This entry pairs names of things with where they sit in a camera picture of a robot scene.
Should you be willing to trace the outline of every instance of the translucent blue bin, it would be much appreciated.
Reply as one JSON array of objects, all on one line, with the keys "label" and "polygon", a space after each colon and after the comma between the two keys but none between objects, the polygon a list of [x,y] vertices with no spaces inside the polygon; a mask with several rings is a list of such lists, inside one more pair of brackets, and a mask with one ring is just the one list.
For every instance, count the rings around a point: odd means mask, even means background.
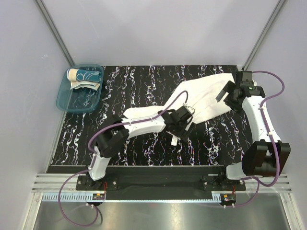
[{"label": "translucent blue bin", "polygon": [[57,108],[69,113],[90,113],[94,111],[99,103],[102,90],[104,69],[96,64],[76,65],[71,69],[83,69],[101,72],[100,87],[97,91],[88,88],[71,90],[71,82],[67,79],[67,71],[63,76],[57,97]]}]

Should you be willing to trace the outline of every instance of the electrical wire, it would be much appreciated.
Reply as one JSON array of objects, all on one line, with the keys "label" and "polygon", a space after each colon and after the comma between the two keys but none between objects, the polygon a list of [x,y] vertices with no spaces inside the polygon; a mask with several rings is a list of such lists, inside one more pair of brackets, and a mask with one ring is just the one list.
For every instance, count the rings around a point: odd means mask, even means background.
[{"label": "electrical wire", "polygon": [[[260,103],[260,112],[261,112],[261,117],[262,117],[262,120],[264,122],[264,125],[265,125],[265,128],[267,130],[267,133],[269,134],[269,138],[270,138],[270,141],[273,145],[273,149],[274,149],[274,155],[275,155],[275,160],[276,160],[276,174],[275,174],[275,177],[274,177],[274,180],[270,183],[270,184],[266,184],[264,182],[262,182],[258,177],[253,177],[255,180],[257,180],[261,185],[265,186],[265,187],[271,187],[273,186],[274,184],[276,184],[277,180],[278,180],[278,177],[279,177],[279,174],[280,174],[280,162],[279,162],[279,155],[278,155],[278,150],[277,150],[277,146],[276,146],[276,143],[274,141],[274,138],[273,138],[273,135],[270,134],[271,133],[271,130],[270,130],[270,126],[268,124],[268,121],[265,117],[265,114],[264,114],[264,111],[263,111],[263,105],[266,101],[274,98],[274,97],[277,97],[279,96],[280,94],[282,94],[284,92],[284,81],[278,77],[276,74],[274,73],[271,73],[271,72],[268,72],[268,71],[263,71],[263,70],[258,70],[258,71],[253,71],[253,73],[266,73],[266,74],[270,74],[272,76],[274,76],[275,78],[277,78],[279,80],[279,82],[282,84],[282,89],[272,95],[272,96],[269,96],[267,98],[265,98],[261,103]],[[242,178],[241,180],[249,180],[249,179],[252,179],[252,177],[245,177],[245,178]]]},{"label": "electrical wire", "polygon": [[282,89],[272,95],[272,96],[269,96],[267,98],[265,98],[261,103],[260,103],[260,113],[261,113],[261,117],[262,117],[262,120],[264,122],[264,125],[265,125],[265,128],[269,134],[269,137],[270,137],[270,141],[273,145],[273,149],[274,149],[274,155],[275,155],[275,160],[276,160],[276,174],[275,174],[275,177],[273,179],[273,181],[269,184],[266,184],[264,182],[262,182],[260,180],[260,178],[258,177],[244,177],[244,178],[241,178],[242,181],[245,181],[245,180],[250,180],[250,179],[255,179],[257,181],[257,189],[256,189],[256,192],[254,194],[254,196],[247,202],[243,203],[243,204],[240,204],[240,205],[235,205],[234,207],[243,207],[245,205],[248,205],[250,204],[254,199],[255,197],[257,196],[258,192],[259,192],[259,188],[260,188],[260,184],[265,186],[265,187],[272,187],[274,184],[276,184],[277,180],[278,180],[278,177],[279,177],[279,173],[280,173],[280,162],[279,162],[279,155],[278,155],[278,150],[277,150],[277,146],[276,146],[276,143],[274,141],[274,138],[273,138],[273,135],[270,134],[271,130],[270,130],[270,127],[269,127],[269,124],[268,124],[268,121],[265,117],[265,114],[264,114],[264,111],[263,111],[263,105],[265,102],[267,102],[268,100],[274,98],[274,97],[277,97],[279,96],[280,94],[282,94],[284,92],[284,89],[285,89],[285,85],[284,85],[284,81],[278,77],[276,74],[272,73],[272,72],[268,72],[268,71],[263,71],[263,70],[257,70],[257,71],[253,71],[253,73],[266,73],[266,74],[270,74],[272,76],[274,76],[276,79],[279,80],[279,82],[282,84]]},{"label": "electrical wire", "polygon": [[63,207],[62,207],[62,203],[61,203],[60,197],[61,197],[61,192],[62,192],[62,190],[63,190],[65,184],[67,184],[67,182],[68,182],[71,178],[73,178],[73,177],[75,177],[75,176],[77,176],[77,175],[79,175],[79,174],[87,173],[88,171],[89,171],[88,169],[87,169],[87,170],[83,170],[83,171],[81,171],[81,172],[77,172],[77,173],[75,173],[74,175],[70,176],[70,177],[62,184],[61,188],[59,189],[59,194],[58,194],[58,205],[59,205],[59,209],[60,209],[60,211],[61,211],[61,213],[62,213],[62,216],[63,216],[68,222],[70,222],[71,224],[73,224],[73,225],[75,225],[75,226],[78,226],[78,227],[85,227],[85,228],[90,227],[90,226],[92,226],[93,224],[95,224],[95,222],[97,221],[98,214],[99,214],[100,210],[99,210],[96,206],[92,205],[92,207],[96,210],[96,217],[94,218],[94,220],[93,220],[91,223],[89,223],[89,224],[79,224],[79,223],[76,223],[76,222],[72,221],[71,219],[68,218],[68,216],[66,216],[66,214],[65,214],[65,212],[64,212],[64,210],[63,210]]},{"label": "electrical wire", "polygon": [[[188,101],[188,98],[189,98],[189,93],[188,93],[188,91],[184,90],[184,91],[182,91],[180,94],[178,94],[178,96],[172,101],[172,103],[171,103],[169,106],[167,106],[162,112],[160,112],[159,114],[157,114],[157,115],[155,115],[155,116],[153,116],[153,117],[146,118],[146,119],[143,119],[143,120],[138,120],[138,121],[132,121],[131,123],[130,123],[130,122],[117,123],[117,124],[113,124],[113,125],[107,126],[107,127],[105,127],[105,128],[102,128],[101,130],[99,130],[97,133],[95,133],[95,134],[92,136],[92,138],[90,139],[90,141],[89,141],[89,143],[88,143],[88,149],[89,149],[90,151],[92,151],[92,152],[95,152],[95,150],[92,148],[92,142],[96,139],[96,137],[97,137],[99,134],[105,132],[106,130],[108,130],[108,129],[110,129],[110,128],[114,128],[114,127],[117,127],[117,126],[124,126],[124,125],[129,125],[129,124],[136,124],[136,123],[141,123],[141,122],[146,122],[146,121],[155,120],[156,118],[158,118],[159,116],[161,116],[163,113],[165,113],[165,112],[175,103],[175,101],[176,101],[183,93],[186,93],[186,94],[187,94],[187,97],[186,97],[186,100],[185,100],[185,104],[186,104],[187,101]],[[96,156],[93,156],[93,157],[94,157],[94,159],[92,160],[92,164],[90,165],[89,168],[92,168],[93,165],[94,165],[94,163],[95,163]],[[99,210],[96,206],[92,205],[92,207],[96,210],[96,217],[94,218],[94,220],[93,220],[91,223],[89,223],[89,224],[79,224],[79,223],[76,223],[76,222],[72,221],[71,219],[69,219],[69,218],[67,217],[67,215],[65,214],[65,212],[64,212],[64,210],[63,210],[63,207],[62,207],[62,204],[61,204],[60,196],[61,196],[61,192],[62,192],[62,190],[63,190],[65,184],[67,184],[67,182],[68,182],[71,178],[73,178],[73,177],[75,177],[75,176],[77,176],[77,175],[79,175],[79,174],[87,173],[87,172],[89,172],[89,171],[90,171],[89,169],[83,170],[83,171],[81,171],[81,172],[77,172],[77,173],[75,173],[74,175],[70,176],[70,177],[63,183],[63,185],[62,185],[61,188],[59,189],[59,193],[58,193],[58,205],[59,205],[59,209],[60,209],[60,211],[61,211],[61,213],[62,213],[62,216],[63,216],[68,222],[70,222],[71,224],[73,224],[73,225],[75,225],[75,226],[78,226],[78,227],[90,227],[90,226],[92,226],[93,224],[95,224],[95,222],[97,221],[97,218],[98,218],[98,214],[100,213],[100,210]],[[104,188],[105,188],[105,198],[106,198],[107,183],[104,183]]]}]

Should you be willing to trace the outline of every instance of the black table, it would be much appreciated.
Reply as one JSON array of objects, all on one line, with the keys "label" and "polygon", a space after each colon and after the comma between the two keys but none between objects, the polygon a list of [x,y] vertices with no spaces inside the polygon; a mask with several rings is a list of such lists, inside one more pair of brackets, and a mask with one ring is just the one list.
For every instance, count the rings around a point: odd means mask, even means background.
[{"label": "black table", "polygon": [[[92,153],[87,143],[111,114],[163,105],[182,81],[235,71],[236,66],[105,67],[98,108],[89,114],[66,114],[48,172],[78,172],[75,166],[89,165]],[[110,165],[229,165],[240,162],[252,143],[247,116],[232,111],[198,124],[188,142],[171,146],[171,139],[168,133],[131,138]]]}]

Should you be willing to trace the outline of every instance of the white towel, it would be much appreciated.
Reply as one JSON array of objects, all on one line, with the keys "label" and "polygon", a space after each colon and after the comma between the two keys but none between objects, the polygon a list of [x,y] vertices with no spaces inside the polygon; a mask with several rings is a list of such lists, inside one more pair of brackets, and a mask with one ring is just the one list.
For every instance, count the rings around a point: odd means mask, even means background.
[{"label": "white towel", "polygon": [[71,90],[72,89],[76,90],[76,89],[79,89],[79,88],[86,87],[86,88],[90,88],[90,89],[97,91],[99,89],[99,86],[100,86],[100,84],[97,83],[97,82],[90,82],[90,81],[85,81],[85,80],[71,81]]},{"label": "white towel", "polygon": [[[220,73],[195,80],[183,81],[177,86],[165,105],[129,108],[124,112],[124,116],[129,119],[151,116],[158,111],[164,110],[179,93],[186,90],[189,93],[187,104],[195,109],[192,122],[199,124],[230,111],[230,108],[223,102],[227,94],[219,103],[215,99],[228,81],[234,82],[231,73]],[[169,109],[177,110],[182,106],[185,99],[186,94],[184,93]]]}]

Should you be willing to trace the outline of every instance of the gray floor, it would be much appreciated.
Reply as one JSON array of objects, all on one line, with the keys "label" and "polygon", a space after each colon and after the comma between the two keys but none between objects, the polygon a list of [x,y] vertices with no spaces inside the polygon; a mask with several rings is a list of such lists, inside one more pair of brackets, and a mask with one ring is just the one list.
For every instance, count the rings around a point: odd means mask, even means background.
[{"label": "gray floor", "polygon": [[[248,200],[248,195],[238,194],[238,202]],[[64,211],[81,203],[63,203]],[[104,203],[99,206],[103,215],[91,230],[289,230],[280,197],[259,194],[248,206],[240,208],[206,207],[213,204],[191,203]],[[68,215],[82,224],[91,222],[95,211],[82,207]],[[42,202],[35,230],[77,230],[61,218],[56,202]]]}]

